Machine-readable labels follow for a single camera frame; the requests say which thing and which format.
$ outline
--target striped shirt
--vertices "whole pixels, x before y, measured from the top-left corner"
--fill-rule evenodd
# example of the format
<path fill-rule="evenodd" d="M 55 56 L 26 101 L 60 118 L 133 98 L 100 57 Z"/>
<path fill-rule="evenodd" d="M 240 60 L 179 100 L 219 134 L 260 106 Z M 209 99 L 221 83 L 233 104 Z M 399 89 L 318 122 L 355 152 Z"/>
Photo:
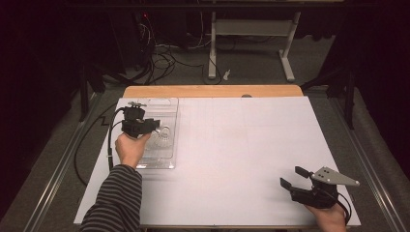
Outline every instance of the striped shirt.
<path fill-rule="evenodd" d="M 137 231 L 142 176 L 132 167 L 117 165 L 102 183 L 96 203 L 88 210 L 80 231 Z"/>

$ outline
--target white table surface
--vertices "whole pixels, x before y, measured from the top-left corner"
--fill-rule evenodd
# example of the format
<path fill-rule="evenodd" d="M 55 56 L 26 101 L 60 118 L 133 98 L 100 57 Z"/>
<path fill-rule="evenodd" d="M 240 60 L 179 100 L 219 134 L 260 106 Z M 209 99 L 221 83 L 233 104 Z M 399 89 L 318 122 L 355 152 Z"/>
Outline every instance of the white table surface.
<path fill-rule="evenodd" d="M 117 108 L 131 100 L 120 99 Z M 313 215 L 279 184 L 282 177 L 294 187 L 311 188 L 295 166 L 337 171 L 307 97 L 179 99 L 178 130 L 176 167 L 139 169 L 142 227 L 315 225 Z M 113 141 L 119 133 L 117 127 Z M 82 222 L 107 175 L 105 139 L 74 223 Z M 352 205 L 346 188 L 337 189 Z M 353 205 L 352 212 L 349 225 L 360 225 Z"/>

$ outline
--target table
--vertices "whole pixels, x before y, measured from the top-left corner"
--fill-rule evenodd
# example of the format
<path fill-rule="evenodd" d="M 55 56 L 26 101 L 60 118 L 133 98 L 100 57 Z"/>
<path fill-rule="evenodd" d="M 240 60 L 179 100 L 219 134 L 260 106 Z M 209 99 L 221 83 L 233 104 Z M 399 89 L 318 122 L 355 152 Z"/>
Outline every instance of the table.
<path fill-rule="evenodd" d="M 146 86 L 129 87 L 124 97 L 180 98 L 175 169 L 139 170 L 143 176 L 141 227 L 315 227 L 314 217 L 292 202 L 279 185 L 283 177 L 300 188 L 310 188 L 309 181 L 294 173 L 295 165 L 319 169 L 323 164 L 337 170 L 299 87 Z M 243 122 L 247 128 L 238 127 Z M 74 223 L 81 223 L 108 175 L 105 150 L 106 142 Z M 338 190 L 348 197 L 345 187 Z M 350 225 L 360 225 L 352 210 Z"/>

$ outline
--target forearm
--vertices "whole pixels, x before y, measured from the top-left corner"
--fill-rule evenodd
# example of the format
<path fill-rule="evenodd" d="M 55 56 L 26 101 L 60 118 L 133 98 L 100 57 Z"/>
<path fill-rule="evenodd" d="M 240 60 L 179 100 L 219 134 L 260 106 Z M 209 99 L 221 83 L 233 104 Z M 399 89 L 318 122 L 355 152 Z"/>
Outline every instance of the forearm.
<path fill-rule="evenodd" d="M 136 231 L 140 224 L 141 184 L 142 177 L 133 168 L 115 166 L 102 183 L 80 230 Z"/>

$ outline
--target human hand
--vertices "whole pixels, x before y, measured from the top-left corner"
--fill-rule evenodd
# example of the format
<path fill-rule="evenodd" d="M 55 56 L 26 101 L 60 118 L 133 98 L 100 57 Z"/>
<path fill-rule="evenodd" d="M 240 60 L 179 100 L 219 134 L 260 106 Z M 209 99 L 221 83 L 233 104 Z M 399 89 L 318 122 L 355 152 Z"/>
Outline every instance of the human hand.
<path fill-rule="evenodd" d="M 317 225 L 324 232 L 345 232 L 346 225 L 344 222 L 344 211 L 335 204 L 330 209 L 316 209 L 314 207 L 305 205 L 316 217 Z"/>
<path fill-rule="evenodd" d="M 142 155 L 144 155 L 145 143 L 150 136 L 151 133 L 146 133 L 139 138 L 134 138 L 126 133 L 121 133 L 115 141 L 115 150 L 121 164 L 136 168 Z"/>

